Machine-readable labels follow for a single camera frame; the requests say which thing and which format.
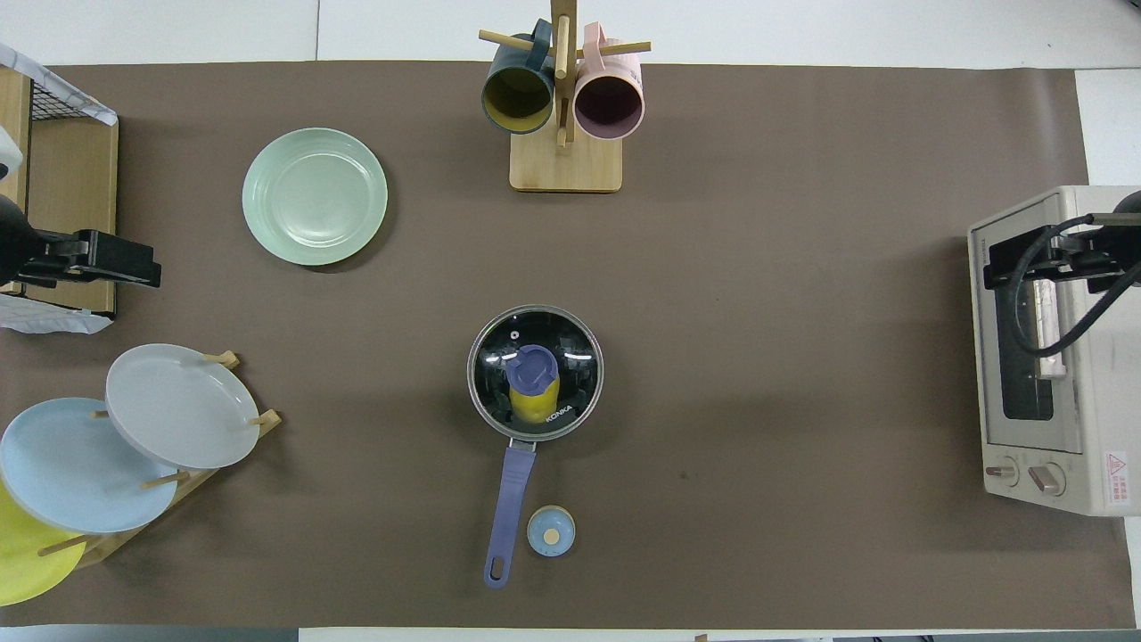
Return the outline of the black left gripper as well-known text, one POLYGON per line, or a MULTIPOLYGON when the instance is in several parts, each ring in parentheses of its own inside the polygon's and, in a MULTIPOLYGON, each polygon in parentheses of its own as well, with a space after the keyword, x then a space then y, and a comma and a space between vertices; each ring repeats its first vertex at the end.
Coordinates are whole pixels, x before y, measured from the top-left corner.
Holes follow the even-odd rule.
POLYGON ((68 273, 74 257, 84 253, 89 267, 144 267, 137 273, 89 269, 94 281, 160 287, 162 267, 153 266, 156 261, 151 245, 97 230, 86 230, 84 241, 78 235, 37 230, 13 200, 1 196, 1 281, 44 289, 56 289, 60 281, 86 282, 88 276, 68 273))

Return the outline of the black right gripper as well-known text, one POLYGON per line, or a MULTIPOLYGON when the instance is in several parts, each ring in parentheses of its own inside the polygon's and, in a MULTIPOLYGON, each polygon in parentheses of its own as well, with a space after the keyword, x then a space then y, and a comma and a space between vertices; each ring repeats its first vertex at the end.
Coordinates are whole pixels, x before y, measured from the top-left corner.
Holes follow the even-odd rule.
POLYGON ((1041 235, 1015 235, 993 243, 988 241, 985 253, 985 287, 1006 289, 1014 282, 1083 279, 1087 281, 1089 293, 1092 295, 1112 289, 1132 287, 1138 284, 1138 261, 1140 261, 1139 218, 1140 190, 1130 193, 1112 209, 1091 209, 1083 218, 1084 224, 1092 227, 1091 230, 1073 235, 1083 243, 1076 258, 1075 271, 1059 267, 1043 267, 1065 260, 1068 251, 1058 247, 1058 237, 1039 247, 1022 273, 1015 269, 1015 265, 1041 235))

